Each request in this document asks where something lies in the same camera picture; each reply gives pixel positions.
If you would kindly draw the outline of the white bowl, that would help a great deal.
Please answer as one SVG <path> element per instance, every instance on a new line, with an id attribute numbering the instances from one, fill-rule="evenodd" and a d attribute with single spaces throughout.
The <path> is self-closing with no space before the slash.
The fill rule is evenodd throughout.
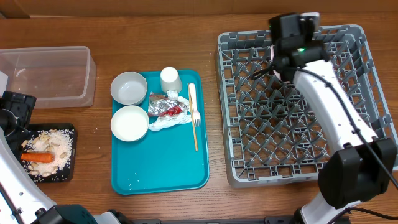
<path id="1" fill-rule="evenodd" d="M 112 134 L 121 141 L 138 141 L 146 135 L 148 129 L 149 117 L 139 106 L 124 106 L 111 118 Z"/>

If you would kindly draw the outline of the pink round plate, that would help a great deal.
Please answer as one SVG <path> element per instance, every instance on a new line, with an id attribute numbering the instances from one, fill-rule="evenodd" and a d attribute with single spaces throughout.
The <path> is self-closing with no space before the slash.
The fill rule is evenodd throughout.
<path id="1" fill-rule="evenodd" d="M 274 56 L 275 56 L 275 53 L 274 53 L 274 45 L 271 45 L 270 63 L 272 64 L 272 68 L 274 68 L 274 66 L 273 66 L 273 64 L 274 64 Z M 282 80 L 282 79 L 281 79 L 281 76 L 280 76 L 280 73 L 277 72 L 275 69 L 273 69 L 273 74 L 274 74 L 279 80 Z"/>

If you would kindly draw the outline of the white paper cup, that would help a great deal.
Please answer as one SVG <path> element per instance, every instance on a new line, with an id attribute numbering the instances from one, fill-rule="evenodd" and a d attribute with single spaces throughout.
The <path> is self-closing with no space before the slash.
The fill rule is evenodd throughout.
<path id="1" fill-rule="evenodd" d="M 163 92 L 175 90 L 180 93 L 182 90 L 182 81 L 178 71 L 173 67 L 165 67 L 160 73 L 160 84 Z"/>

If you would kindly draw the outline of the orange carrot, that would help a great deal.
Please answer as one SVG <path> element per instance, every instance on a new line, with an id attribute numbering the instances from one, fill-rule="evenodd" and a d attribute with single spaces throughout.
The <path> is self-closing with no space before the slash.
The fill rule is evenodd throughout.
<path id="1" fill-rule="evenodd" d="M 52 153 L 22 153 L 21 159 L 24 161 L 40 162 L 40 163 L 51 163 L 55 160 L 55 156 Z"/>

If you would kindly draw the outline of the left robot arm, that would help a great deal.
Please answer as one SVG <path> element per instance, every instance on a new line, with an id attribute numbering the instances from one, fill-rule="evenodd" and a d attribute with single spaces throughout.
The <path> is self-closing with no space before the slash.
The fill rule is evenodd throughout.
<path id="1" fill-rule="evenodd" d="M 1 221 L 5 223 L 131 223 L 121 212 L 92 215 L 81 205 L 57 205 L 28 176 L 19 162 L 19 144 L 30 136 L 36 98 L 4 91 L 1 96 Z"/>

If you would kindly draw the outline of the grey bowl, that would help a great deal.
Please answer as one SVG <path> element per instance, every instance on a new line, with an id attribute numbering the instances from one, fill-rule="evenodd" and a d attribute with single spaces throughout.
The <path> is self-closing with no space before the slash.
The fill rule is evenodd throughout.
<path id="1" fill-rule="evenodd" d="M 137 72 L 119 74 L 111 84 L 113 100 L 122 105 L 139 105 L 147 93 L 147 81 Z"/>

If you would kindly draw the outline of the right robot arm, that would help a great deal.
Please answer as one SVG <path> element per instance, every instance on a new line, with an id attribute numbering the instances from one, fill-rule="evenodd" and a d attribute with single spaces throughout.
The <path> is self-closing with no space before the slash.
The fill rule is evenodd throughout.
<path id="1" fill-rule="evenodd" d="M 381 139 L 342 89 L 324 43 L 313 39 L 316 14 L 283 14 L 269 20 L 271 70 L 303 95 L 332 152 L 318 173 L 317 196 L 298 209 L 294 223 L 336 223 L 359 204 L 397 184 L 397 146 Z"/>

